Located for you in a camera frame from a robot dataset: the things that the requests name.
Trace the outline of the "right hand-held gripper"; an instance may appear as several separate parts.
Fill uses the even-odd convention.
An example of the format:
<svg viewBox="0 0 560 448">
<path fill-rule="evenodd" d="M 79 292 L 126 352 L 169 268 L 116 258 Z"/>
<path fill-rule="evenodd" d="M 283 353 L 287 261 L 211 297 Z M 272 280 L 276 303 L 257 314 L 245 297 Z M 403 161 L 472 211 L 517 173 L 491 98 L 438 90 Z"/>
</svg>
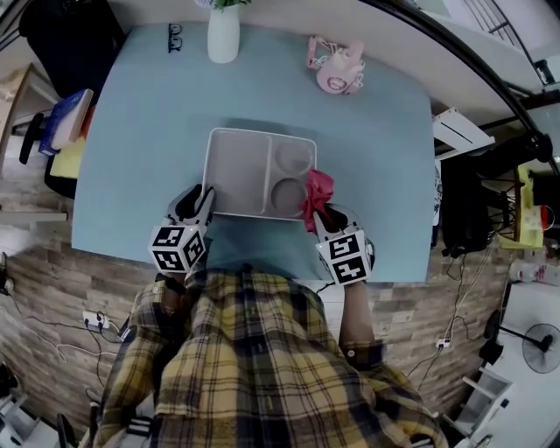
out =
<svg viewBox="0 0 560 448">
<path fill-rule="evenodd" d="M 352 210 L 338 204 L 325 205 L 328 223 L 313 212 L 319 258 L 337 285 L 366 281 L 375 264 L 375 246 L 360 228 Z"/>
</svg>

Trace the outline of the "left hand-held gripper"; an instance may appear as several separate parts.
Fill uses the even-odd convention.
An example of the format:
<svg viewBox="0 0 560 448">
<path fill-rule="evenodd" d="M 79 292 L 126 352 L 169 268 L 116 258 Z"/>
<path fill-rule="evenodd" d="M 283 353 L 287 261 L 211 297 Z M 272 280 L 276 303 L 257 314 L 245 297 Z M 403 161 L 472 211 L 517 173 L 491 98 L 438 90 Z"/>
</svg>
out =
<svg viewBox="0 0 560 448">
<path fill-rule="evenodd" d="M 183 191 L 167 207 L 161 225 L 153 228 L 148 250 L 159 272 L 189 274 L 207 256 L 215 189 L 209 187 L 200 197 L 201 192 L 202 184 Z M 191 218 L 192 223 L 183 222 Z"/>
</svg>

